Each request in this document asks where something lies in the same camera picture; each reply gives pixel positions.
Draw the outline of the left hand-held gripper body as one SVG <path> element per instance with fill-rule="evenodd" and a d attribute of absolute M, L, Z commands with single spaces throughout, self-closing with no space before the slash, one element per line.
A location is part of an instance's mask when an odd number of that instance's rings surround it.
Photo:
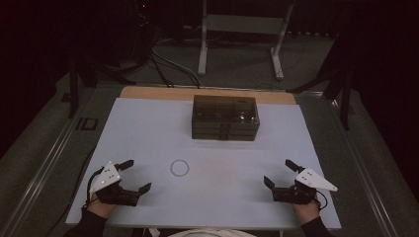
<path fill-rule="evenodd" d="M 93 174 L 89 180 L 89 193 L 96 194 L 103 203 L 136 206 L 139 192 L 128 191 L 120 186 L 122 178 L 115 165 L 109 162 Z"/>

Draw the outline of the person's right hand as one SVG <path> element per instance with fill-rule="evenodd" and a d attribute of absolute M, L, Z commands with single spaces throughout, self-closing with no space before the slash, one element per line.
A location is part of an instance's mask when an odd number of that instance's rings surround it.
<path fill-rule="evenodd" d="M 308 204 L 294 204 L 293 210 L 301 225 L 320 216 L 319 204 L 316 201 L 311 201 Z"/>

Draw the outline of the smoky transparent drawer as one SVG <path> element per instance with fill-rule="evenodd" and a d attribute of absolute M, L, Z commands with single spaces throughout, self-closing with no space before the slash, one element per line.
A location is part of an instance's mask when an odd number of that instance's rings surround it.
<path fill-rule="evenodd" d="M 195 122 L 192 124 L 192 138 L 254 141 L 258 129 L 258 123 Z"/>

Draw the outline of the metal floor rail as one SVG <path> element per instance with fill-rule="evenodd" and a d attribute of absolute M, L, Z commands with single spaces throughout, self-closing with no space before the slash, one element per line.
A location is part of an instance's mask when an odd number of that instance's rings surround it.
<path fill-rule="evenodd" d="M 60 237 L 67 207 L 88 154 L 76 151 L 66 166 L 77 122 L 91 101 L 83 98 L 74 118 L 51 99 L 0 160 L 0 237 Z"/>
<path fill-rule="evenodd" d="M 399 237 L 398 232 L 384 206 L 382 198 L 378 193 L 370 174 L 368 173 L 366 165 L 363 162 L 361 153 L 357 149 L 351 134 L 345 129 L 340 121 L 341 107 L 338 105 L 336 100 L 333 100 L 328 104 L 328 108 L 333 115 L 333 120 L 337 124 L 339 132 L 343 137 L 344 144 L 349 151 L 350 160 L 353 164 L 355 173 L 357 174 L 358 180 L 361 183 L 361 186 L 370 204 L 371 210 L 374 213 L 383 237 Z"/>

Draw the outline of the black stand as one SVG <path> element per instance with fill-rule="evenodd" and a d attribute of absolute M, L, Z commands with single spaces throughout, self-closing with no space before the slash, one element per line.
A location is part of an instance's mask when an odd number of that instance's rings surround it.
<path fill-rule="evenodd" d="M 93 64 L 89 58 L 80 57 L 70 60 L 69 63 L 69 117 L 73 118 L 79 107 L 79 82 L 85 87 L 93 88 L 97 85 L 97 79 L 93 70 Z"/>
<path fill-rule="evenodd" d="M 296 88 L 287 89 L 288 93 L 300 94 L 315 85 L 328 81 L 329 84 L 322 93 L 325 100 L 333 101 L 338 95 L 341 96 L 340 121 L 346 130 L 349 130 L 349 107 L 351 86 L 354 71 L 352 69 L 332 69 L 328 72 L 319 72 L 317 76 Z"/>

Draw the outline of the person's left hand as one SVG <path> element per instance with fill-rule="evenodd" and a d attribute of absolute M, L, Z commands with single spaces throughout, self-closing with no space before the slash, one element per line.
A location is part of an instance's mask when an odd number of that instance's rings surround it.
<path fill-rule="evenodd" d="M 90 212 L 93 212 L 98 216 L 101 216 L 106 219 L 108 219 L 111 216 L 112 212 L 116 207 L 117 206 L 115 204 L 101 202 L 96 194 L 91 195 L 91 200 L 87 205 L 87 209 Z"/>

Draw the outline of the grey metal stand frame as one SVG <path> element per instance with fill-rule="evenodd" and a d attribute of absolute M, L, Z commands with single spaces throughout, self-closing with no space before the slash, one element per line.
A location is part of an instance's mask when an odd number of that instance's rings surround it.
<path fill-rule="evenodd" d="M 276 35 L 278 37 L 275 46 L 270 48 L 270 55 L 274 68 L 274 76 L 278 80 L 283 80 L 284 70 L 280 60 L 280 51 L 288 29 L 290 17 L 293 12 L 294 2 L 286 4 L 285 13 L 279 18 L 256 17 L 256 16 L 237 16 L 219 15 L 208 13 L 208 1 L 203 0 L 202 13 L 202 38 L 199 56 L 198 74 L 207 73 L 208 59 L 208 31 L 223 33 L 247 33 Z"/>

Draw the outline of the person's white clothing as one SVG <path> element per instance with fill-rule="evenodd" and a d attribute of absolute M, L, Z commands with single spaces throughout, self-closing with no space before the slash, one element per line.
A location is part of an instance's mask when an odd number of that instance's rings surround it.
<path fill-rule="evenodd" d="M 255 235 L 229 229 L 191 229 L 171 234 L 168 237 L 256 237 Z"/>

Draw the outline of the smoky transparent organizer box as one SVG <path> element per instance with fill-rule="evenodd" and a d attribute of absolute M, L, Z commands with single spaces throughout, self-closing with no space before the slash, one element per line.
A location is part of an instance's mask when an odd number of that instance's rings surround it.
<path fill-rule="evenodd" d="M 252 97 L 196 95 L 192 124 L 195 122 L 258 123 L 256 100 Z"/>

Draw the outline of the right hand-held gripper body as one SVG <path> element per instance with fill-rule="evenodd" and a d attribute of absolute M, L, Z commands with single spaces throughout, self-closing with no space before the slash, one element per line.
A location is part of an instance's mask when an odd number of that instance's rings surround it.
<path fill-rule="evenodd" d="M 310 168 L 302 169 L 289 188 L 272 185 L 273 200 L 293 204 L 309 204 L 317 200 L 318 190 L 337 192 L 338 188 Z"/>

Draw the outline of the metal rail behind table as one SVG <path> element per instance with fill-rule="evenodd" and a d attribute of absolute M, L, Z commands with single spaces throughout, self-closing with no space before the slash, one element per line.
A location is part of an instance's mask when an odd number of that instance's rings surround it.
<path fill-rule="evenodd" d="M 175 86 L 174 88 L 165 87 L 163 85 L 139 86 L 139 85 L 117 85 L 117 84 L 100 84 L 99 88 L 110 88 L 120 90 L 122 98 L 168 98 L 169 100 L 190 100 L 195 95 L 217 95 L 217 96 L 236 96 L 236 97 L 262 97 L 267 94 L 272 97 L 279 94 L 281 97 L 287 98 L 289 94 L 293 97 L 321 97 L 321 92 L 304 91 L 301 93 L 287 92 L 286 90 L 259 90 L 259 89 L 242 89 L 242 88 L 195 88 L 190 86 Z"/>

